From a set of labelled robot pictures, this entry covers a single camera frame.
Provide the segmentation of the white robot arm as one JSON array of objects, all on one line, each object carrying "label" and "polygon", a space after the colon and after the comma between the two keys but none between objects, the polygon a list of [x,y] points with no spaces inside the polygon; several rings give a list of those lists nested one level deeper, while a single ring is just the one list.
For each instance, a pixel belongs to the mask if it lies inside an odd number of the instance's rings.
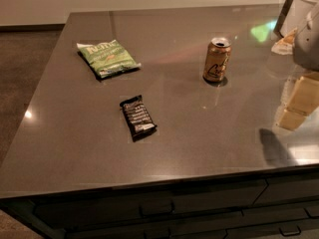
[{"label": "white robot arm", "polygon": [[279,55],[292,55],[304,70],[296,80],[288,80],[283,91],[283,108],[276,123],[285,129],[299,128],[319,107],[319,4],[316,4],[284,38],[271,48]]}]

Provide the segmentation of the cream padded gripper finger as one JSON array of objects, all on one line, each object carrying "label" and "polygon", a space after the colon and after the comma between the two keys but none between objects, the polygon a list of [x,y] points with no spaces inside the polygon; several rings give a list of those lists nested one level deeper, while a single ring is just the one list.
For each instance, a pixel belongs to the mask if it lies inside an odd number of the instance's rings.
[{"label": "cream padded gripper finger", "polygon": [[319,107],[319,75],[288,79],[276,113],[276,124],[288,130],[299,128]]}]

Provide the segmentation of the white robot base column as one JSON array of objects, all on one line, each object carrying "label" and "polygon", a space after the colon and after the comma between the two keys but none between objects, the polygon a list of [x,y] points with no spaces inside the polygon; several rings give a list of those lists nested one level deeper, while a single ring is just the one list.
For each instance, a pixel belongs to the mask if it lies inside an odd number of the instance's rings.
[{"label": "white robot base column", "polygon": [[319,0],[285,0],[273,32],[280,38],[293,30]]}]

